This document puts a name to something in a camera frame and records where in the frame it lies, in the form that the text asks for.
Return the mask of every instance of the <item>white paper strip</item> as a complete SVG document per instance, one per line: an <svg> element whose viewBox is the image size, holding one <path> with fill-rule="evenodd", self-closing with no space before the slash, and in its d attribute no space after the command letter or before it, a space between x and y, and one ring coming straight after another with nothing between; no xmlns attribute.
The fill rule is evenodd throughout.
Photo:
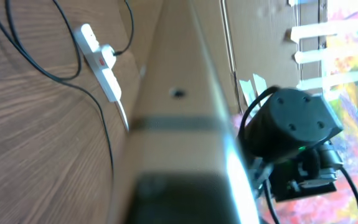
<svg viewBox="0 0 358 224"><path fill-rule="evenodd" d="M253 80L255 81L255 87L256 87L258 96L260 96L261 93L263 93L263 91L265 91L267 89L266 80L264 78L258 76L257 74L253 74ZM266 103L267 99L268 99L268 97L262 99L260 101L260 106L263 106Z"/></svg>
<svg viewBox="0 0 358 224"><path fill-rule="evenodd" d="M240 80L240 85L241 85L243 96L245 97L245 101L249 106L256 99L255 91L253 91L251 80L249 81ZM252 110L250 115L254 116L256 112L259 110L259 108L260 108L259 105L256 105L255 110Z"/></svg>
<svg viewBox="0 0 358 224"><path fill-rule="evenodd" d="M358 19L323 22L305 26L292 27L291 40L299 43L302 38L319 37L323 35L346 34L358 31Z"/></svg>
<svg viewBox="0 0 358 224"><path fill-rule="evenodd" d="M300 90L312 90L315 88L322 88L323 86L331 87L356 81L358 81L358 71L329 75L322 78L309 78L307 80L301 80L296 87Z"/></svg>
<svg viewBox="0 0 358 224"><path fill-rule="evenodd" d="M297 5L297 4L312 3L312 2L318 2L318 0L288 0L288 4L290 6L294 6L294 5Z"/></svg>
<svg viewBox="0 0 358 224"><path fill-rule="evenodd" d="M296 52L294 58L296 63L317 62L320 60L344 58L358 54L358 47L330 47L321 50L310 50L307 52Z"/></svg>

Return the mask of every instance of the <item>electrical cord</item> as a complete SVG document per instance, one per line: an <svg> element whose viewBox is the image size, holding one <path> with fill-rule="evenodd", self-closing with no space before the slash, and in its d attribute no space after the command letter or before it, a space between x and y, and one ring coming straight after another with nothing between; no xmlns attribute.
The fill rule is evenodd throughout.
<svg viewBox="0 0 358 224"><path fill-rule="evenodd" d="M72 34L72 30L70 28L70 25L68 23L68 20L67 18L65 17L65 14L62 10L62 8L59 6L57 0L53 0L53 2L56 4L57 8L59 9L59 11L62 13L62 16L65 20L65 22L67 23L67 26L68 26L68 29L70 30L70 33L71 33L71 36L72 36L72 39L74 41L74 45L77 49L77 44L76 44L76 41L75 41L75 37L73 36ZM8 5L6 4L6 11L7 13L9 13L10 16L8 16L8 19L10 20L9 21L9 24L13 24L12 22L12 16L11 16L11 12L9 12L11 10L10 8L10 3L8 2L8 0L6 0L6 3L8 3ZM104 131L105 131L105 135L106 135L106 140L107 140L107 143L108 143L108 148L109 148L109 153L110 153L110 159L111 159L111 168L113 170L113 156L112 156L112 147L111 147L111 141L110 141L110 137L108 135L108 129L107 129L107 126L106 126L106 123L105 123L105 118L104 118L104 114L103 114L103 109L101 108L99 102L97 101L97 99L91 94L89 93L86 89L80 87L80 86L76 86L76 85L73 85L71 83L67 83L67 82L64 82L64 78L59 78L59 77L56 77L55 75L52 75L50 74L49 72L45 71L40 65L38 65L34 60L33 58L26 52L26 50L24 50L23 46L22 46L22 43L21 41L19 41L19 37L17 35L17 32L16 31L12 31L12 33L16 33L15 34L15 39L17 40L14 41L14 39L10 36L10 34L7 32L6 28L2 25L1 21L0 21L0 29L2 30L3 34L6 36L6 38L10 41L10 43L18 50L18 52L34 67L36 68L36 70L40 71L40 73L42 73L43 75L47 76L48 78L50 78L51 80L61 84L61 85L65 85L65 86L69 86L71 88L74 88L74 89L77 89L77 90L80 90L82 92L84 92L86 95L88 95L97 105L98 109L100 110L100 114L101 114L101 120L103 121L103 127L104 127ZM73 79L75 77L78 76L78 74L80 73L80 68L82 67L82 63L78 63L79 64L79 69L78 69L78 73L75 74L74 76L68 78L68 79Z"/></svg>
<svg viewBox="0 0 358 224"><path fill-rule="evenodd" d="M6 0L5 3L5 7L6 7L6 14L7 14L7 21L9 23L9 26L10 26L10 30L11 30L11 34L12 34L12 37L15 41L15 43L22 49L22 51L29 56L29 60L34 61L34 59L30 56L30 54L28 53L28 51L24 48L24 45L22 44L19 36L18 36L18 33L17 33L17 30L16 30L16 26L14 25L14 21L12 19L12 12L11 12L11 4L10 4L10 0ZM60 78L60 77L56 77L55 75L53 74L50 74L49 72L47 72L46 70L44 70L42 67L39 66L39 68L41 69L41 72L42 73L46 73L48 76L50 77L54 77L56 79L59 79L59 80L62 80L62 81L65 81L65 80L73 80L74 78L78 77L80 72L82 71L82 60L81 60L81 57L80 57L80 53L79 53L79 49L78 49L78 45L77 45L77 42L75 41L75 37L73 35L73 31L72 31L72 28L68 22L68 19L64 13L64 11L62 10L60 4L56 1L56 0L53 0L55 6L57 6L57 9L60 11L61 13L61 16L62 18L64 19L65 21L65 24L67 25L67 28L69 30L69 33L71 35L71 38L72 38L72 42L73 42L73 46L75 47L75 53L77 55L77 61L78 61L78 69L77 69L77 72L75 73L74 76L72 77L67 77L67 78Z"/></svg>
<svg viewBox="0 0 358 224"><path fill-rule="evenodd" d="M238 135L239 136L243 136L243 132L245 130L245 122L247 121L247 118L249 116L249 114L251 113L251 111L256 107L256 105L261 102L262 99L266 98L267 96L277 92L278 90L280 90L280 88L278 86L271 86L269 88L267 88L265 91L263 91L263 93L261 93L252 103L251 105L249 105L248 109L245 110L245 113L242 117L241 120L241 125L240 125L240 129L238 131Z"/></svg>
<svg viewBox="0 0 358 224"><path fill-rule="evenodd" d="M265 191L267 207L270 211L271 217L273 217L274 223L280 224L280 221L278 220L278 217L277 217L276 210L273 207L273 202L271 201L271 193L270 193L269 184L270 184L270 182L268 181L268 179L263 182L263 190Z"/></svg>
<svg viewBox="0 0 358 224"><path fill-rule="evenodd" d="M356 203L357 203L357 209L358 209L358 191L356 188L356 185L353 183L352 178L350 177L350 175L347 173L347 171L345 170L345 168L341 167L339 169L343 175L345 176L347 182L349 183L349 185L351 186L351 189L353 191L354 197L356 198Z"/></svg>
<svg viewBox="0 0 358 224"><path fill-rule="evenodd" d="M126 117L125 109L123 108L122 102L120 100L118 100L115 103L118 104L118 110L119 110L119 112L121 114L123 124L125 125L125 129L128 132L129 131L129 124L128 124L128 119Z"/></svg>
<svg viewBox="0 0 358 224"><path fill-rule="evenodd" d="M248 109L245 111L244 116L242 117L241 120L241 125L240 125L240 130L238 132L239 136L243 136L243 132L245 130L245 122L251 112L252 109L254 109L254 107L256 107L256 105L261 102L262 99L266 98L267 96L269 96L270 94L274 94L275 92L277 92L278 90L280 90L279 87L277 86L272 86L267 88L263 93L261 93L252 103L251 105L248 107ZM350 175L347 173L347 171L345 170L345 168L341 167L340 171L344 174L347 182L349 183L349 185L351 186L351 189L353 191L354 197L356 198L356 203L357 203L357 209L358 209L358 191L357 188L355 186L355 184L353 183ZM275 224L280 224L280 221L278 220L277 214L275 212L275 209L273 208L273 203L271 201L271 193L270 193L270 189L269 189L269 184L270 182L268 181L268 179L266 179L263 182L263 190L265 191L265 196L266 196L266 202L267 202L267 206L268 209L271 213L271 216L273 217L274 223Z"/></svg>
<svg viewBox="0 0 358 224"><path fill-rule="evenodd" d="M125 4L126 4L126 6L128 7L128 10L129 10L129 13L130 13L130 20L131 20L131 33L130 33L130 38L129 38L128 45L127 45L123 50L120 50L120 51L115 52L115 53L114 53L114 56L119 56L119 55L125 53L125 52L129 49L129 47L130 47L130 45L131 45L131 43L132 43L132 41L133 41L133 36L134 36L134 18L133 18L133 12L131 11L131 8L130 8L130 6L129 6L128 0L125 0Z"/></svg>

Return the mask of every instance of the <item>white power strip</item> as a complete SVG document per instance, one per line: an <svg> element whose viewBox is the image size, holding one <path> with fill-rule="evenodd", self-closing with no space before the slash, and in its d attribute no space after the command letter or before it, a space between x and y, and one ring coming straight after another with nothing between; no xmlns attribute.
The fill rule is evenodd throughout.
<svg viewBox="0 0 358 224"><path fill-rule="evenodd" d="M116 57L113 55L114 50L108 44L99 45L89 24L82 25L75 31L74 35L106 97L110 102L117 102L125 128L128 131L128 120L120 101L122 95L121 87L112 72L112 67L116 62Z"/></svg>

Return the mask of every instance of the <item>colorful painting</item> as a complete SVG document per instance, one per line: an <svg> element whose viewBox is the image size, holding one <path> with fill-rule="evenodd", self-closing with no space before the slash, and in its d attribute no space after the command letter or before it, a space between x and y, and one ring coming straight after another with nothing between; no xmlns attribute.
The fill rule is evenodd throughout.
<svg viewBox="0 0 358 224"><path fill-rule="evenodd" d="M358 0L327 0L329 21L358 18ZM358 33L327 37L327 47L357 46ZM358 71L358 55L324 61L327 75ZM341 153L345 167L358 188L358 81L332 87L340 91L331 106L342 121L344 131L332 141ZM275 203L281 223L358 223L356 201L342 174L336 181L337 192L292 202ZM260 213L273 223L263 198Z"/></svg>

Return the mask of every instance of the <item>wooden wall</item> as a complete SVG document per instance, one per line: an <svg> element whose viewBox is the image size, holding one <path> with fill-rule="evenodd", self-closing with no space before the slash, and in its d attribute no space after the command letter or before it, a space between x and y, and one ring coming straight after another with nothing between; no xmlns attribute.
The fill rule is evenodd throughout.
<svg viewBox="0 0 358 224"><path fill-rule="evenodd" d="M60 0L72 27L90 23L98 41L114 49L128 41L117 0ZM13 0L14 20L26 49L47 71L75 73L72 40L51 0ZM4 1L0 18L7 25ZM113 69L130 117L139 86L133 55ZM100 102L113 153L125 129L86 63L72 81ZM105 223L112 173L99 111L78 90L35 70L0 31L0 223Z"/></svg>

